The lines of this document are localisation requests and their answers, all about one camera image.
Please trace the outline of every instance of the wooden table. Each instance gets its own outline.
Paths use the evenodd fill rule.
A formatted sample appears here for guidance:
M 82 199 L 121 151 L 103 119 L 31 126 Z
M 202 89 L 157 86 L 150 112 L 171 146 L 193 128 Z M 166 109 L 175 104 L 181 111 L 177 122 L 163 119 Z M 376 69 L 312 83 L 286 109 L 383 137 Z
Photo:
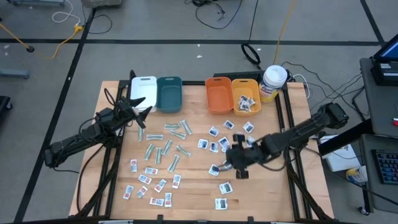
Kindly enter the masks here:
M 310 117 L 308 110 L 305 90 L 301 83 L 289 83 L 289 95 L 295 124 L 298 124 Z M 106 100 L 103 89 L 107 88 L 110 93 L 116 96 L 118 82 L 103 82 L 99 94 L 96 111 L 105 107 L 112 107 Z M 282 109 L 285 113 L 283 97 Z M 284 115 L 286 127 L 287 115 Z M 187 135 L 185 141 L 176 136 L 171 136 L 168 130 L 164 129 L 165 123 L 179 123 L 186 119 L 191 129 L 192 135 Z M 233 130 L 223 127 L 226 120 L 235 124 Z M 206 91 L 204 86 L 183 86 L 183 108 L 181 112 L 175 114 L 162 114 L 160 112 L 151 113 L 146 119 L 146 134 L 163 134 L 163 141 L 146 141 L 138 139 L 137 124 L 131 128 L 126 128 L 124 142 L 119 164 L 116 190 L 114 192 L 113 208 L 111 218 L 113 219 L 145 219 L 155 220 L 157 215 L 162 214 L 164 220 L 236 220 L 244 221 L 248 216 L 253 216 L 255 221 L 294 221 L 292 204 L 290 201 L 290 191 L 285 170 L 271 172 L 255 164 L 248 167 L 249 179 L 237 180 L 235 171 L 220 173 L 214 177 L 208 173 L 212 164 L 220 164 L 225 160 L 225 153 L 213 153 L 209 150 L 197 148 L 199 139 L 207 139 L 209 142 L 217 142 L 227 136 L 232 142 L 233 133 L 244 130 L 242 126 L 247 121 L 254 125 L 254 131 L 250 136 L 255 139 L 270 133 L 279 132 L 279 122 L 275 103 L 263 103 L 262 110 L 258 114 L 250 117 L 236 116 L 233 112 L 225 115 L 211 115 L 206 108 Z M 209 129 L 215 126 L 220 134 L 214 138 L 208 134 Z M 162 163 L 155 165 L 155 153 L 149 161 L 144 160 L 145 151 L 150 143 L 156 147 L 164 147 L 166 140 L 171 139 L 174 143 L 168 156 L 162 157 Z M 192 152 L 190 158 L 175 150 L 176 145 L 181 145 L 184 149 Z M 309 148 L 318 150 L 317 144 L 310 141 Z M 85 151 L 83 164 L 99 148 L 94 146 Z M 174 159 L 174 154 L 180 156 L 180 161 L 174 173 L 167 171 L 167 167 Z M 303 169 L 305 173 L 308 191 L 317 201 L 325 213 L 333 216 L 328 189 L 325 182 L 320 158 L 311 152 L 303 150 L 302 153 Z M 82 178 L 80 206 L 90 199 L 98 186 L 98 180 L 103 163 L 104 150 L 94 157 L 88 164 Z M 130 159 L 138 160 L 138 172 L 131 172 Z M 280 167 L 283 163 L 282 158 L 278 158 L 267 165 L 269 167 Z M 147 175 L 152 178 L 149 191 L 142 199 L 137 198 L 137 191 L 143 186 L 138 181 L 138 176 L 144 173 L 145 167 L 155 167 L 159 169 L 158 175 Z M 180 174 L 182 181 L 179 189 L 172 188 L 174 174 Z M 154 190 L 156 184 L 161 179 L 167 181 L 166 186 L 157 193 Z M 218 185 L 229 181 L 233 187 L 230 194 L 221 195 Z M 127 185 L 134 186 L 131 198 L 123 199 Z M 151 197 L 164 198 L 164 193 L 172 192 L 172 208 L 158 207 L 149 205 Z M 297 198 L 302 202 L 302 196 L 297 190 Z M 108 191 L 105 190 L 102 199 L 100 214 L 104 214 L 104 208 Z M 227 210 L 215 210 L 215 198 L 227 198 Z M 70 209 L 70 214 L 76 213 L 76 192 Z M 302 203 L 300 214 L 305 217 Z

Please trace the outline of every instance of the orange basket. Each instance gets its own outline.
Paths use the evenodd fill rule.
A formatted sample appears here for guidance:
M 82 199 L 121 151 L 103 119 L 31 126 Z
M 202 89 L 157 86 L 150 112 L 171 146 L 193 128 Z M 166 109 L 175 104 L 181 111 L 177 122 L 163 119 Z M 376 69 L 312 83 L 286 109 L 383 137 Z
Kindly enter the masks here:
M 231 111 L 234 106 L 231 80 L 226 77 L 208 78 L 205 85 L 209 112 L 211 114 L 226 114 Z
M 234 98 L 234 113 L 239 116 L 252 116 L 261 110 L 261 101 L 259 94 L 259 84 L 257 81 L 248 78 L 238 78 L 232 81 L 232 92 Z M 251 107 L 251 111 L 239 110 L 239 97 L 245 95 L 253 98 L 256 102 Z

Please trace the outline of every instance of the teal bin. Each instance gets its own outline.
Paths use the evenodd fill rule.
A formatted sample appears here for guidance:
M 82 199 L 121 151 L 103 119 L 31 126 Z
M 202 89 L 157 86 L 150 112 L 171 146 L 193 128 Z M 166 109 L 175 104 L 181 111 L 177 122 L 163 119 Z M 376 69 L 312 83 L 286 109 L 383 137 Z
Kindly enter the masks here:
M 177 113 L 182 107 L 182 80 L 180 77 L 157 79 L 157 109 L 162 113 Z

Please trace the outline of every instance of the floor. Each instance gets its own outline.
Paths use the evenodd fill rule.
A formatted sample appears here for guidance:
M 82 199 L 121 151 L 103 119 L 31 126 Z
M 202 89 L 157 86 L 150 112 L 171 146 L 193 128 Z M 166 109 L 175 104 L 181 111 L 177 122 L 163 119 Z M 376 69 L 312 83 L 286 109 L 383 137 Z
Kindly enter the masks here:
M 70 1 L 74 15 L 83 20 L 80 1 Z M 226 11 L 223 20 L 217 21 L 220 15 L 213 6 L 201 8 L 198 16 L 214 26 L 225 25 L 239 0 L 224 0 L 219 4 Z M 377 29 L 371 26 L 364 4 L 369 7 Z M 124 1 L 120 8 L 97 10 L 96 16 L 105 14 L 113 22 L 108 33 L 89 34 L 81 54 L 76 52 L 81 39 L 79 33 L 60 49 L 54 60 L 26 52 L 0 30 L 0 67 L 30 71 L 28 80 L 0 78 L 0 95 L 10 96 L 14 105 L 0 128 L 0 223 L 14 220 L 61 89 L 68 73 L 73 71 L 74 57 L 80 56 L 80 59 L 73 78 L 68 81 L 70 89 L 52 141 L 75 134 L 79 124 L 93 115 L 101 82 L 128 79 L 130 69 L 139 76 L 177 75 L 183 80 L 204 80 L 221 72 L 255 71 L 239 46 L 249 38 L 255 5 L 256 0 L 243 0 L 232 23 L 223 30 L 215 30 L 199 23 L 195 18 L 196 7 L 184 4 L 183 0 Z M 253 47 L 261 57 L 263 68 L 272 64 L 275 43 L 289 6 L 288 0 L 259 1 L 251 39 L 257 44 Z M 305 65 L 324 82 L 338 88 L 359 74 L 360 58 L 372 56 L 380 48 L 380 41 L 396 35 L 397 7 L 395 0 L 298 0 L 279 47 L 277 64 L 289 61 Z M 0 1 L 3 24 L 20 38 L 27 39 L 41 55 L 52 55 L 57 43 L 73 33 L 77 19 L 71 17 L 61 24 L 51 20 L 53 13 L 68 10 L 68 3 L 62 9 L 57 5 L 28 3 L 15 7 Z M 85 9 L 85 14 L 88 17 L 90 10 Z M 108 27 L 109 21 L 99 17 L 90 31 L 101 32 Z M 322 86 L 327 94 L 332 93 L 303 68 L 287 64 L 285 67 L 293 74 L 302 74 L 309 83 Z M 362 85 L 359 79 L 345 93 Z M 317 103 L 325 96 L 321 88 L 312 84 L 309 87 L 308 102 L 310 107 L 314 106 L 314 113 Z M 350 102 L 353 94 L 346 95 L 345 99 Z M 340 133 L 360 122 L 356 112 L 340 98 L 335 102 L 343 107 L 350 120 L 346 127 L 327 130 L 328 133 Z M 364 93 L 359 96 L 358 104 L 363 113 L 367 113 Z M 82 154 L 70 157 L 60 168 L 78 170 L 81 158 Z M 43 167 L 24 220 L 66 217 L 76 180 L 76 174 Z M 339 220 L 358 223 L 397 220 L 398 215 L 381 211 L 368 217 L 359 214 L 356 208 L 363 205 L 361 191 L 328 173 L 326 181 L 335 217 Z

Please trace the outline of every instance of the yellow cable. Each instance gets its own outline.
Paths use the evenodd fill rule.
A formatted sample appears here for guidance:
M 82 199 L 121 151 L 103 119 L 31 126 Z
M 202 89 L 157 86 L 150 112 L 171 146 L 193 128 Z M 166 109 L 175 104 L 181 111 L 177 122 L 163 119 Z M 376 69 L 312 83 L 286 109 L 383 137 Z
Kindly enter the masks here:
M 13 38 L 15 38 L 19 43 L 21 43 L 25 48 L 29 48 L 29 46 L 27 45 L 27 44 L 25 44 L 25 43 L 23 43 L 23 41 L 21 41 L 16 35 L 14 35 L 9 29 L 7 29 L 7 27 L 5 27 L 3 24 L 1 24 L 0 23 L 0 27 L 2 27 L 7 33 L 9 33 Z M 53 60 L 56 56 L 57 56 L 57 54 L 58 54 L 58 50 L 59 50 L 59 48 L 61 47 L 61 45 L 62 44 L 64 44 L 64 43 L 66 43 L 66 42 L 68 42 L 70 39 L 72 39 L 74 36 L 76 36 L 76 34 L 77 33 L 79 33 L 80 31 L 82 31 L 83 30 L 83 27 L 82 26 L 78 26 L 78 25 L 75 25 L 75 31 L 74 31 L 74 33 L 69 37 L 69 38 L 67 38 L 66 40 L 64 40 L 63 42 L 61 42 L 60 44 L 58 44 L 58 46 L 57 46 L 57 48 L 55 49 L 55 53 L 52 55 L 52 57 L 44 57 L 42 54 L 40 54 L 40 53 L 36 53 L 36 55 L 38 55 L 39 57 L 42 57 L 42 58 L 44 58 L 44 59 L 48 59 L 48 60 Z
M 292 15 L 292 12 L 293 12 L 293 8 L 294 8 L 295 3 L 296 3 L 296 0 L 292 0 L 292 3 L 291 3 L 291 5 L 290 5 L 290 9 L 289 9 L 289 13 L 288 13 L 287 16 L 286 16 L 286 20 L 285 20 L 284 26 L 282 27 L 282 30 L 280 31 L 279 38 L 278 38 L 278 43 L 276 44 L 274 62 L 272 63 L 273 65 L 275 65 L 275 63 L 276 63 L 276 59 L 277 59 L 277 57 L 278 57 L 279 42 L 280 42 L 280 40 L 281 40 L 281 38 L 282 38 L 283 33 L 285 32 L 285 27 L 286 27 L 287 21 L 289 21 L 290 15 Z
M 2 27 L 9 35 L 11 35 L 14 39 L 16 39 L 19 43 L 21 43 L 25 48 L 29 48 L 29 46 L 23 41 L 21 41 L 16 35 L 14 35 L 7 27 L 5 27 L 1 22 L 0 22 L 0 27 Z

